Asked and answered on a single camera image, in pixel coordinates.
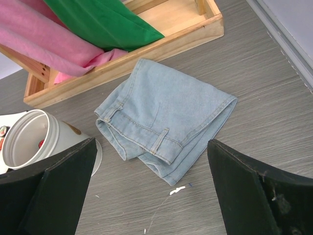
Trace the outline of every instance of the pink cloth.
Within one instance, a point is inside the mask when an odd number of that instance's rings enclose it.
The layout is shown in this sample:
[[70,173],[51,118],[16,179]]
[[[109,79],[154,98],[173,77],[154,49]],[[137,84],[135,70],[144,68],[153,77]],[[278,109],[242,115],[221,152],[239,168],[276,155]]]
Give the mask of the pink cloth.
[[0,0],[0,44],[59,71],[55,84],[126,54],[71,33],[42,0]]

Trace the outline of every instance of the green fabric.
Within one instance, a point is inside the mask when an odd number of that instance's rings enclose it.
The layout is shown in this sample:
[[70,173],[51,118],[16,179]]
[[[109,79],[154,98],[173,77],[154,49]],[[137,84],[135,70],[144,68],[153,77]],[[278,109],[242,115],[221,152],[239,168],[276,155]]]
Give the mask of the green fabric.
[[120,0],[44,0],[73,33],[104,50],[136,50],[164,36]]

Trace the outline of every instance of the wooden box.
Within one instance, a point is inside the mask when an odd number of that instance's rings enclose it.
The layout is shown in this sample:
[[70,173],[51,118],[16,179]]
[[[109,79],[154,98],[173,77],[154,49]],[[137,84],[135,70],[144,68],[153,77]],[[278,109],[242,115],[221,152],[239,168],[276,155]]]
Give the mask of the wooden box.
[[0,51],[29,71],[24,102],[44,108],[132,72],[139,58],[162,61],[224,35],[214,0],[126,0],[125,5],[165,38],[128,53],[81,77],[54,85],[57,71],[1,46]]

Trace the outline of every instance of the plastic bucket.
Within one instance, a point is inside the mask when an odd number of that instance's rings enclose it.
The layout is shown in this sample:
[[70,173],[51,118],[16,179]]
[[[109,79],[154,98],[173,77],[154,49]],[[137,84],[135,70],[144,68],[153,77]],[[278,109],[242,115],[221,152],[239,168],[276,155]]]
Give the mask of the plastic bucket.
[[[3,161],[8,168],[19,169],[60,153],[89,138],[77,128],[59,121],[42,110],[32,110],[21,117],[7,133],[3,147]],[[99,168],[102,148],[97,142],[97,159],[92,174]]]

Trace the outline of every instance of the folded jeans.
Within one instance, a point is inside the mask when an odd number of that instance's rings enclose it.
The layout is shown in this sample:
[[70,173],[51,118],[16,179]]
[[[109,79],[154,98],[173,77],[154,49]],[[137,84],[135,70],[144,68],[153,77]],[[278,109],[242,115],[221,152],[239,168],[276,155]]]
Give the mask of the folded jeans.
[[140,59],[95,110],[96,125],[123,160],[138,157],[175,185],[206,149],[237,98],[182,72]]

